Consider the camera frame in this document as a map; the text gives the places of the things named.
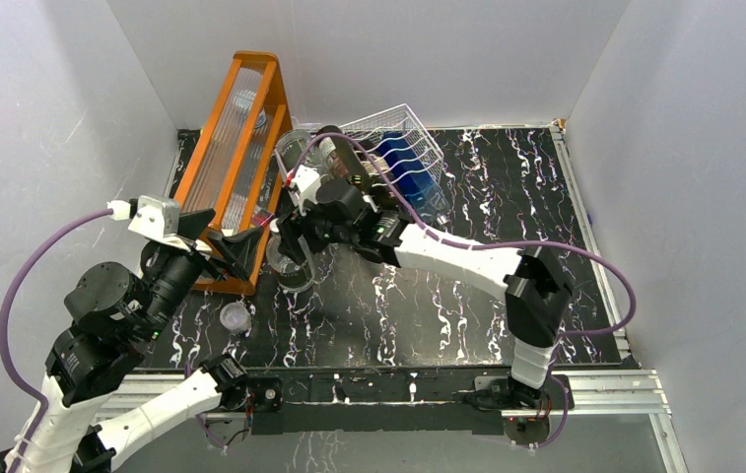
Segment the clear glass jar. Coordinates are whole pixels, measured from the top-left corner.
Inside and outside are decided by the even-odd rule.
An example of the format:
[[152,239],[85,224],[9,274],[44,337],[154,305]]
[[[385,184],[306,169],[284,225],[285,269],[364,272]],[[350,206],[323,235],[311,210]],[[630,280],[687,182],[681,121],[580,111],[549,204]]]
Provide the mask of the clear glass jar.
[[300,265],[280,252],[281,239],[272,235],[266,246],[266,258],[277,283],[287,293],[301,293],[313,285],[313,275],[308,263]]

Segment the olive green wine bottle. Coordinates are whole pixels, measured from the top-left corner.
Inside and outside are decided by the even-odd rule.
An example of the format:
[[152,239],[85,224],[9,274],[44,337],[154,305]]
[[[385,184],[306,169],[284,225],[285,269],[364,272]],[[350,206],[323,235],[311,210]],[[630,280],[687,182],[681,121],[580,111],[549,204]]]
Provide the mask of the olive green wine bottle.
[[317,146],[326,158],[331,180],[344,179],[363,192],[370,190],[370,174],[349,142],[343,138],[325,137],[317,141]]

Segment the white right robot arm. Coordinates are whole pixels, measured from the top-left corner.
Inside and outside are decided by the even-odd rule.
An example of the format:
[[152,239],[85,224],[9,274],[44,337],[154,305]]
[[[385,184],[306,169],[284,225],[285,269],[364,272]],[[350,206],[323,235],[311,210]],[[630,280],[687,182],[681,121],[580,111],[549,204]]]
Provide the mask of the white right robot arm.
[[573,294],[550,247],[500,247],[434,233],[341,179],[316,186],[297,203],[270,225],[281,254],[303,265],[325,247],[343,244],[369,262],[437,273],[504,302],[514,338],[510,397],[523,408],[547,397],[558,329]]

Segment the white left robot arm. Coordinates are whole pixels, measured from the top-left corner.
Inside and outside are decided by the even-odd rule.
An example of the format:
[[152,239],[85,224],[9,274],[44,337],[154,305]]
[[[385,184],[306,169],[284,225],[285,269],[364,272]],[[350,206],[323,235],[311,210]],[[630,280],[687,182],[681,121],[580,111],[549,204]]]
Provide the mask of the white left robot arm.
[[34,267],[29,259],[0,310],[0,355],[12,381],[36,405],[9,449],[0,472],[112,472],[139,449],[181,423],[223,408],[242,408],[253,396],[241,364],[224,354],[202,362],[175,387],[103,422],[96,414],[142,362],[139,345],[158,338],[204,272],[222,275],[198,247],[214,211],[180,215],[172,235],[149,238],[136,274],[114,261],[94,265],[66,296],[71,325],[55,339],[40,387],[16,371],[9,348],[12,303]]

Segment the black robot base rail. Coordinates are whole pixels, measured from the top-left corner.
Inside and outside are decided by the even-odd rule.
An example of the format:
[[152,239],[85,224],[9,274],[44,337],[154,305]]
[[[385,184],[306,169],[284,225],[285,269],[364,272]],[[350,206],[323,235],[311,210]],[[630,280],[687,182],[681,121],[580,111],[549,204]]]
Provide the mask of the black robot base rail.
[[270,369],[249,371],[209,419],[241,417],[257,436],[465,431],[545,439],[575,406],[566,376],[535,391],[512,385],[503,366]]

